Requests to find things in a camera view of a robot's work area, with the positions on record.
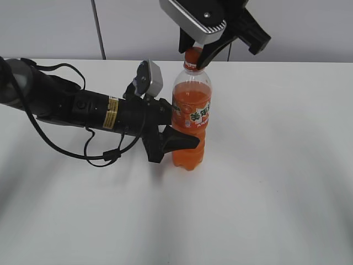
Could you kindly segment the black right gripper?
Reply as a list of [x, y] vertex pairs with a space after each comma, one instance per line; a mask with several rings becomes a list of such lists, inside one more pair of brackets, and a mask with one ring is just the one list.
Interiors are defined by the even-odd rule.
[[[271, 36], [258, 24], [251, 13], [247, 10], [246, 0], [219, 1], [224, 9], [226, 29], [221, 38], [214, 43], [203, 47], [197, 69], [203, 69], [229, 44], [237, 39], [241, 39], [248, 48], [249, 52], [257, 55], [262, 52]], [[182, 28], [179, 34], [179, 53], [183, 54], [193, 47], [195, 40], [189, 36]]]

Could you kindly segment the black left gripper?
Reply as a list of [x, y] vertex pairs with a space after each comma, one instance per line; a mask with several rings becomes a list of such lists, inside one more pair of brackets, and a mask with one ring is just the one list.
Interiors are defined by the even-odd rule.
[[[156, 100], [145, 94], [135, 95], [135, 86], [128, 85], [119, 99], [119, 126], [124, 135], [133, 136], [133, 141], [120, 150], [123, 154], [142, 140], [148, 161], [161, 162], [165, 153], [190, 150], [198, 147], [200, 139], [175, 130], [172, 122], [172, 105], [164, 98]], [[160, 125], [166, 125], [163, 132]]]

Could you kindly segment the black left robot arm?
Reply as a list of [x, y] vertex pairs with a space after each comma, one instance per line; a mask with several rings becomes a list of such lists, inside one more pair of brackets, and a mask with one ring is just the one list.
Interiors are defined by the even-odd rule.
[[[116, 162], [135, 143], [142, 141], [150, 162], [164, 155], [193, 150], [200, 140], [172, 127], [172, 105], [158, 94], [162, 73], [153, 61], [142, 61], [122, 98], [92, 92], [85, 85], [55, 76], [57, 65], [41, 66], [30, 59], [1, 59], [1, 104], [26, 112], [40, 137], [59, 153], [94, 165]], [[117, 147], [99, 156], [76, 154], [58, 148], [43, 132], [39, 122], [131, 136], [128, 147]]]

